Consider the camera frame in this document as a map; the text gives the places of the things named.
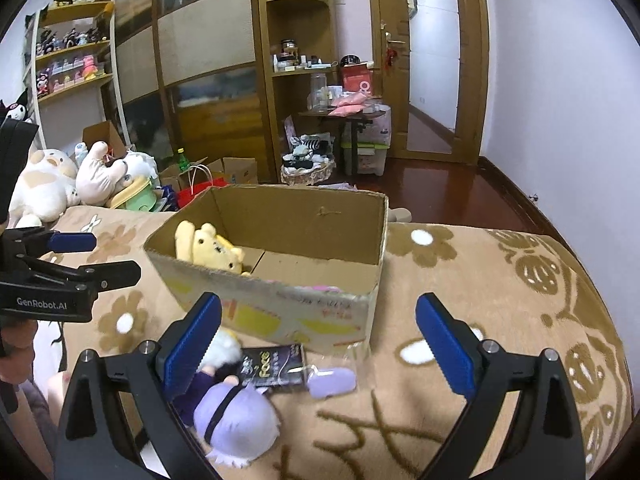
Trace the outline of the person's left hand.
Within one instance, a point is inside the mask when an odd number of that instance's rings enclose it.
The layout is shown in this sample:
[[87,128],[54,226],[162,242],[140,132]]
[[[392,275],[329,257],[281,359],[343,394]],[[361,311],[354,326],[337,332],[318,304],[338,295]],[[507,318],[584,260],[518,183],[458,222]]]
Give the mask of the person's left hand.
[[2,318],[1,343],[4,356],[1,358],[2,382],[21,385],[32,374],[35,359],[34,339],[38,325],[35,320]]

